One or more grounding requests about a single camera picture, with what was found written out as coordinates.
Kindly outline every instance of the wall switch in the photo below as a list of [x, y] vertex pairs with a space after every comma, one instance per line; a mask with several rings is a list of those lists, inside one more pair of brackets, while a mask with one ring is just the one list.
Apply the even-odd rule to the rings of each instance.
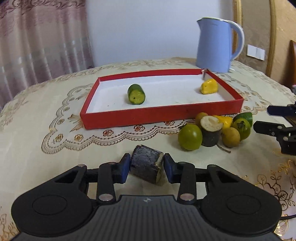
[[265, 50], [252, 45], [248, 45], [247, 55], [260, 60], [265, 60]]

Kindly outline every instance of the black cable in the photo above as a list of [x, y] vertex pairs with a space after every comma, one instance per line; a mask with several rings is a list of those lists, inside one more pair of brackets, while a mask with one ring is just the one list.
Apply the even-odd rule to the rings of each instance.
[[296, 214], [280, 217], [280, 220], [288, 220], [288, 219], [292, 219], [292, 218], [296, 218]]

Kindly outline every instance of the table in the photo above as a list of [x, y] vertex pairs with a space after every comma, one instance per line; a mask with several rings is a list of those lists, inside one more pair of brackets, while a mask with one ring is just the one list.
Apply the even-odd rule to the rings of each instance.
[[[99, 76], [152, 69], [196, 68], [194, 59], [171, 58], [105, 65], [29, 87], [9, 102], [0, 115], [0, 240], [17, 234], [11, 218], [13, 201], [20, 194], [84, 163], [97, 168], [108, 161], [119, 161], [136, 145], [168, 152], [175, 161], [187, 161], [198, 168], [217, 164], [272, 193], [280, 200], [284, 214], [296, 213], [296, 159], [282, 155], [275, 138], [256, 134], [243, 141], [230, 154], [218, 147], [183, 151], [177, 142], [178, 127], [186, 121], [87, 131], [79, 112], [93, 83]], [[231, 70], [218, 74], [243, 97], [242, 111], [251, 111], [254, 121], [288, 122], [266, 113], [268, 105], [287, 105], [296, 101], [292, 92], [263, 73], [233, 61]], [[124, 185], [115, 184], [120, 194], [161, 195], [178, 192], [178, 184], [153, 185], [128, 176]], [[95, 198], [96, 185], [88, 195]], [[197, 197], [206, 195], [197, 183]], [[282, 221], [276, 233], [294, 240], [296, 220]]]

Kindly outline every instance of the white wall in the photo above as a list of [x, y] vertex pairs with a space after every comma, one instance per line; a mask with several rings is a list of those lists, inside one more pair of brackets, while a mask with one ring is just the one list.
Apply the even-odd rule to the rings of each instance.
[[197, 20], [232, 20], [232, 0], [87, 0], [95, 66], [143, 59], [195, 58]]

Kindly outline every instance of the green tomato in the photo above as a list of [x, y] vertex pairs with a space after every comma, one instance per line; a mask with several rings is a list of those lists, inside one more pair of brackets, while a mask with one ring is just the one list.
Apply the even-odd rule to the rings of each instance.
[[250, 123], [243, 118], [239, 118], [236, 121], [232, 123], [233, 128], [237, 129], [239, 131], [241, 141], [244, 139], [247, 139], [251, 133], [251, 126]]
[[197, 125], [186, 124], [178, 134], [178, 142], [186, 150], [196, 150], [202, 144], [202, 131]]

